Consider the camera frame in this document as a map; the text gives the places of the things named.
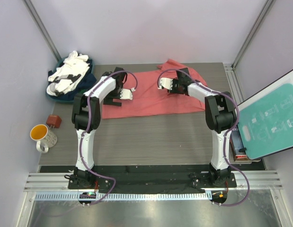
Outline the pink t-shirt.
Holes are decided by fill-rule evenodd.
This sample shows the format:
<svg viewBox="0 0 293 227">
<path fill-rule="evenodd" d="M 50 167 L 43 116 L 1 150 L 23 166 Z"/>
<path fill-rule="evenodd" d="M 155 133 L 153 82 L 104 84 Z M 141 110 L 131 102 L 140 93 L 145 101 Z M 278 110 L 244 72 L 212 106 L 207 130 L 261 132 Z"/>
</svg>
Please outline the pink t-shirt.
<svg viewBox="0 0 293 227">
<path fill-rule="evenodd" d="M 186 95 L 170 94 L 157 87 L 157 79 L 162 71 L 184 68 L 186 68 L 185 65 L 168 59 L 164 64 L 158 65 L 157 70 L 135 72 L 138 87 L 133 92 L 133 100 L 121 100 L 121 107 L 103 105 L 102 119 L 203 112 L 205 105 L 198 99 Z"/>
</svg>

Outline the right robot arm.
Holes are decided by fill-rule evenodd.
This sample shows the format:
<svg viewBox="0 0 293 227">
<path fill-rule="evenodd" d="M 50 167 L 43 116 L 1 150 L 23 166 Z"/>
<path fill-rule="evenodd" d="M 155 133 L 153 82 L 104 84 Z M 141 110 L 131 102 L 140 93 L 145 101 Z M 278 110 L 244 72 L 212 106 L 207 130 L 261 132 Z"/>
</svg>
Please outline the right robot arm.
<svg viewBox="0 0 293 227">
<path fill-rule="evenodd" d="M 159 87 L 169 93 L 182 94 L 202 101 L 205 121 L 212 132 L 213 154 L 209 164 L 208 180 L 212 186 L 223 186 L 231 176 L 229 145 L 232 127 L 237 122 L 234 100 L 230 93 L 218 92 L 189 76 L 188 69 L 176 70 L 174 79 L 160 78 Z"/>
</svg>

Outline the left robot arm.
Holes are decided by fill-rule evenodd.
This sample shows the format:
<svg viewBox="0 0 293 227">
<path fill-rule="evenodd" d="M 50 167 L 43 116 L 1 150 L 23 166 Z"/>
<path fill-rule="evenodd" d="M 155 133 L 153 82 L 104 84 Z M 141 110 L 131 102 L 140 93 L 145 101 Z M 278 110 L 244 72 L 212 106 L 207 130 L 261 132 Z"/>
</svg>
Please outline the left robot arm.
<svg viewBox="0 0 293 227">
<path fill-rule="evenodd" d="M 127 72 L 116 67 L 105 72 L 98 83 L 74 98 L 71 121 L 78 137 L 78 157 L 73 174 L 69 176 L 69 189 L 89 189 L 96 183 L 94 171 L 94 137 L 101 121 L 101 105 L 121 107 L 120 100 L 132 100 L 133 92 L 124 88 Z"/>
</svg>

